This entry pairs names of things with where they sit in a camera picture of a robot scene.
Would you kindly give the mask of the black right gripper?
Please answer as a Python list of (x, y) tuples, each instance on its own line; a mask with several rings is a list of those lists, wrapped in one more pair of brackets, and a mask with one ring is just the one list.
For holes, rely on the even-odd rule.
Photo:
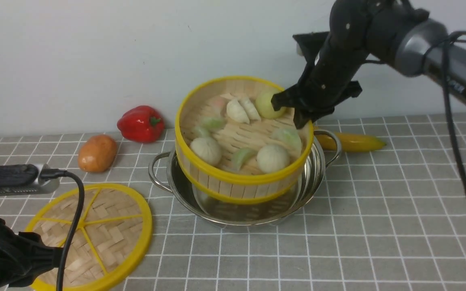
[(360, 85), (352, 79), (368, 55), (364, 48), (342, 48), (329, 33), (314, 63), (306, 63), (298, 82), (273, 94), (273, 110), (294, 108), (300, 118), (333, 114), (337, 105), (361, 93)]

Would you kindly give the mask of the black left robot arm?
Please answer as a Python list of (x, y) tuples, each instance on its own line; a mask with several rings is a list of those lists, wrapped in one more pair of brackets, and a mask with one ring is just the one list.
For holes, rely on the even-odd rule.
[(32, 285), (37, 277), (60, 266), (62, 254), (62, 247), (46, 246), (39, 234), (15, 234), (0, 219), (0, 288)]

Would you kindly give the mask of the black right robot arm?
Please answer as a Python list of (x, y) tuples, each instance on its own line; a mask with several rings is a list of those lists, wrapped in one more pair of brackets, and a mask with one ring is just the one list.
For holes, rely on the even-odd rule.
[(405, 77), (425, 75), (466, 105), (466, 49), (455, 43), (464, 31), (448, 33), (429, 11), (408, 0), (337, 0), (330, 30), (296, 34), (307, 64), (299, 81), (274, 94), (274, 110), (294, 108), (294, 125), (333, 114), (362, 88), (353, 77), (373, 55)]

